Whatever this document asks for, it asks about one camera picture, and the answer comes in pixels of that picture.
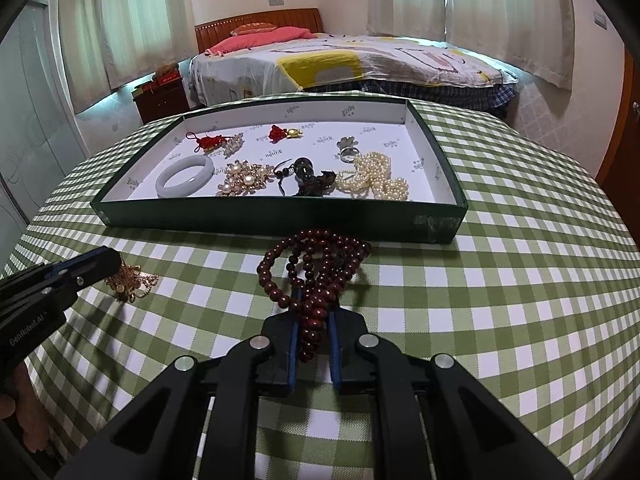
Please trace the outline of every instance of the yellow patch on bedspread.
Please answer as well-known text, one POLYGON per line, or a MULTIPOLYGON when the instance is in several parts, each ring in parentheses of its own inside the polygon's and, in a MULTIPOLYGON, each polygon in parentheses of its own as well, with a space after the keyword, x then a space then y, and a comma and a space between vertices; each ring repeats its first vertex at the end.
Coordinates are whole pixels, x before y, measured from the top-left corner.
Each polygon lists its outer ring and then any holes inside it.
POLYGON ((327 50, 278 58, 278 66, 302 88, 363 79, 358 54, 352 50, 327 50))

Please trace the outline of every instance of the nightstand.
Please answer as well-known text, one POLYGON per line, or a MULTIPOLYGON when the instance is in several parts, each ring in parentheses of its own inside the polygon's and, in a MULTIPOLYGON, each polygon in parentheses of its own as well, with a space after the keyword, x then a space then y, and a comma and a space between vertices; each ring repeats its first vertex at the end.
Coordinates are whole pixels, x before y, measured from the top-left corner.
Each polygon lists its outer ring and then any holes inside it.
POLYGON ((176 114, 190 111, 187 95, 184 93, 182 78, 164 84, 154 90, 147 90, 133 98, 138 107, 143 124, 176 114))

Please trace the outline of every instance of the green and white tablecloth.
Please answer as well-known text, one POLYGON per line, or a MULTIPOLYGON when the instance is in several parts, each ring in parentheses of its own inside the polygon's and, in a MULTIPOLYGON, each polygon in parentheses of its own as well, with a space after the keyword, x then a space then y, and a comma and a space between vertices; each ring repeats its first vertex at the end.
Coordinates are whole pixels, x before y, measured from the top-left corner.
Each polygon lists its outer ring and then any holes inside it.
MULTIPOLYGON (((489 115, 414 105, 449 156, 469 212, 450 246, 374 244, 362 266, 367 283, 351 285, 342 303, 409 354, 454 355, 584 478, 613 448, 640 392, 640 254, 575 161, 489 115)), ((109 229, 90 208, 170 120, 80 164, 4 269, 106 245, 161 276, 135 304, 115 301, 102 283, 88 288, 68 324, 28 359, 65 456, 175 357, 221 356, 273 311, 255 275, 273 240, 109 229)), ((368 409, 364 398, 335 396, 326 356, 301 366, 290 399, 260 402, 256 476, 371 479, 368 409)))

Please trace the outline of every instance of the silver screw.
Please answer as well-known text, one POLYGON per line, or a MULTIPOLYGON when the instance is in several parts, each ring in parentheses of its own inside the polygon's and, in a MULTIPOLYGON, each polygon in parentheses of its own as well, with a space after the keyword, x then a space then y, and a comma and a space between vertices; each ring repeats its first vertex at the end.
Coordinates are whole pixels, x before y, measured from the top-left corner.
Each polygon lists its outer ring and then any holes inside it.
POLYGON ((249 346, 256 350, 262 350, 263 348, 267 348, 270 345, 269 338, 265 335, 257 335, 251 338, 249 341, 249 346))
POLYGON ((186 372, 187 370, 191 370, 194 364, 196 364, 196 359, 188 355, 183 355, 175 360, 174 366, 176 370, 186 372))
POLYGON ((364 346, 364 348, 375 348, 378 346, 380 339, 373 334, 362 334, 358 339, 358 342, 364 346))
POLYGON ((438 368, 451 368, 456 362, 449 354, 438 354, 433 358, 433 362, 436 363, 438 368))

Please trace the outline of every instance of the silver ring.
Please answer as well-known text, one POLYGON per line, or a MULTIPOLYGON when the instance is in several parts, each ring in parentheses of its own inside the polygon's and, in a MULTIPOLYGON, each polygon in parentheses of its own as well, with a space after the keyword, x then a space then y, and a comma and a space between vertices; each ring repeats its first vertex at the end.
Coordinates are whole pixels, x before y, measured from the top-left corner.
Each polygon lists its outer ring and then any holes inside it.
POLYGON ((358 155, 360 155, 360 150, 353 146, 347 146, 340 150, 340 160, 345 164, 353 164, 358 155))
POLYGON ((160 176, 156 180, 156 193, 158 193, 158 197, 160 198, 182 198, 189 196, 204 186, 211 179, 214 171, 215 168, 213 167, 213 161, 208 156, 186 156, 181 160, 177 160, 166 168, 166 170, 160 173, 160 176), (176 186, 164 186, 172 176, 180 173, 182 170, 193 168, 195 166, 203 166, 200 173, 196 176, 176 186))

